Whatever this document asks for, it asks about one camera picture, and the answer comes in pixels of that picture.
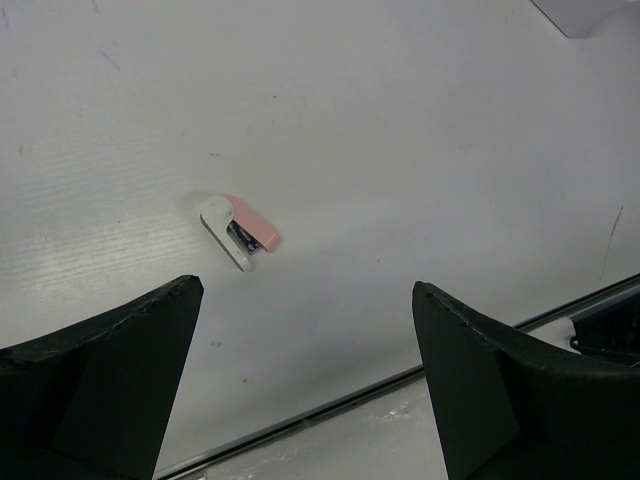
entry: scuff mark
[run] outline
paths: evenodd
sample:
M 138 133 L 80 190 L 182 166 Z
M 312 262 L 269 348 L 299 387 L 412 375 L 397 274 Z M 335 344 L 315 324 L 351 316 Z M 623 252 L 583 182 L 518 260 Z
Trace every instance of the scuff mark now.
M 117 68 L 118 70 L 122 70 L 122 68 L 120 68 L 120 65 L 118 65 L 116 62 L 113 61 L 113 59 L 109 56 L 109 54 L 107 52 L 105 52 L 104 50 L 100 50 L 98 52 L 98 54 L 105 58 L 107 60 L 107 62 L 109 62 L 111 65 L 113 65 L 115 68 Z
M 598 283 L 600 283 L 604 278 L 604 272 L 607 269 L 607 259 L 609 258 L 609 250 L 611 250 L 611 242 L 613 241 L 613 235 L 616 233 L 616 228 L 618 227 L 618 222 L 620 221 L 620 217 L 622 216 L 623 209 L 624 209 L 624 205 L 620 205 L 620 210 L 618 210 L 618 216 L 616 217 L 616 221 L 613 222 L 613 228 L 611 229 L 611 233 L 609 234 L 609 241 L 607 242 L 607 248 L 604 251 L 604 260 L 602 261 L 602 272 L 600 272 L 600 278 L 598 278 Z
M 9 23 L 9 17 L 7 16 L 7 11 L 2 7 L 2 23 L 4 25 L 5 30 L 9 30 L 11 28 L 11 24 Z

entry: pink stapler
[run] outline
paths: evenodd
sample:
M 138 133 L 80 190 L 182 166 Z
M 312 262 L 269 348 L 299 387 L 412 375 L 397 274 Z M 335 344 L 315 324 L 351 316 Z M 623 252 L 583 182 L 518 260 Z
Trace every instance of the pink stapler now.
M 253 268 L 249 255 L 260 248 L 272 252 L 280 243 L 275 228 L 233 195 L 209 198 L 202 207 L 200 220 L 243 272 Z

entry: stapler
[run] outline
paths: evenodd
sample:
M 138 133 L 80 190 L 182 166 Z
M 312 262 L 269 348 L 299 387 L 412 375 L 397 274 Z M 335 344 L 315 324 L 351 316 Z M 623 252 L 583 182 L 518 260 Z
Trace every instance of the stapler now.
M 243 272 L 253 269 L 249 255 L 260 248 L 272 252 L 280 243 L 275 228 L 234 195 L 209 198 L 202 207 L 200 220 Z

